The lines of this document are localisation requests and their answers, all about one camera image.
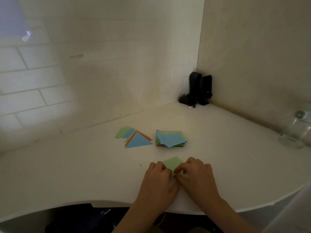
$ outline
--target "left hand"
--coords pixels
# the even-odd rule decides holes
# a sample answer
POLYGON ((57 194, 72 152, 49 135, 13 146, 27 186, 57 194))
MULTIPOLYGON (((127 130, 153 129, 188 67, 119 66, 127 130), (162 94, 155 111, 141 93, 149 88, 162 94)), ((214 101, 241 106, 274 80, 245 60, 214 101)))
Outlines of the left hand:
POLYGON ((160 161, 157 164, 150 163, 133 207, 153 217, 158 217, 166 211, 178 193, 177 182, 174 182, 172 188, 169 189, 171 173, 172 170, 166 168, 160 161))

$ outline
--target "countertop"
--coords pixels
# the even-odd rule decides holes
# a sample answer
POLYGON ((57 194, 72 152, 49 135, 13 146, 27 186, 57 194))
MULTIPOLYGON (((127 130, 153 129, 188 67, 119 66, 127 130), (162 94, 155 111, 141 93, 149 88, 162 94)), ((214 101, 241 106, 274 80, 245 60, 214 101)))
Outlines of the countertop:
MULTIPOLYGON (((311 179, 311 149, 293 150, 272 130, 214 105, 173 102, 0 155, 0 222, 76 203, 134 202, 150 162, 189 156, 210 163, 222 198, 244 211, 273 204, 311 179), (129 125, 155 141, 156 129, 181 130, 185 147, 124 148, 129 125)), ((181 189, 170 212, 202 214, 181 189)))

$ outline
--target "hand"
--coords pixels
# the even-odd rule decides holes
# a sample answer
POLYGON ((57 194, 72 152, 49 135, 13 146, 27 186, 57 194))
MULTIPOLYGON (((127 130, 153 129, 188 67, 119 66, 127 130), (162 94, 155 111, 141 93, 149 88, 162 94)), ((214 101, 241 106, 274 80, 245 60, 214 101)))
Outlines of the hand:
POLYGON ((169 176, 172 170, 166 168, 164 163, 151 163, 145 173, 138 196, 133 204, 135 208, 142 209, 145 214, 158 217, 174 201, 178 184, 175 182, 169 189, 169 176))
POLYGON ((181 171, 188 173, 188 178, 181 175, 175 175, 175 178, 205 214, 222 204, 210 164, 190 157, 175 168, 174 173, 181 171))

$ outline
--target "blue paper triangle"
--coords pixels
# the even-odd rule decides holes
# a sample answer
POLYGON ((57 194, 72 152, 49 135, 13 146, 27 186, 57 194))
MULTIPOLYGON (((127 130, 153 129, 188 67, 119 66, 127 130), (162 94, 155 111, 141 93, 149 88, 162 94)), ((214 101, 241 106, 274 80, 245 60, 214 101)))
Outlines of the blue paper triangle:
POLYGON ((131 128, 130 130, 128 130, 127 133, 125 133, 125 135, 122 138, 128 138, 133 133, 133 131, 135 131, 135 129, 131 128))
POLYGON ((132 138, 130 143, 125 148, 132 148, 137 146, 144 146, 144 145, 152 145, 151 141, 148 141, 146 138, 144 138, 142 135, 140 135, 138 132, 135 134, 135 136, 132 138))

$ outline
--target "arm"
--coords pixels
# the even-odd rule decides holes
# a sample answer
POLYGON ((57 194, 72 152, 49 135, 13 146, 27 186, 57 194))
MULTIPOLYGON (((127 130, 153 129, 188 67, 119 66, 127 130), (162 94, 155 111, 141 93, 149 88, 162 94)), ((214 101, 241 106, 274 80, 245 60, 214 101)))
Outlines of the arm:
POLYGON ((220 197, 210 164, 204 164, 201 160, 190 157, 175 168, 174 173, 181 171, 184 174, 188 173, 188 178, 175 175, 177 181, 224 233, 259 233, 220 197))
POLYGON ((162 162, 150 164, 134 204, 113 233, 143 233, 149 229, 157 217, 173 203, 177 195, 177 182, 169 189, 171 173, 172 171, 162 162))

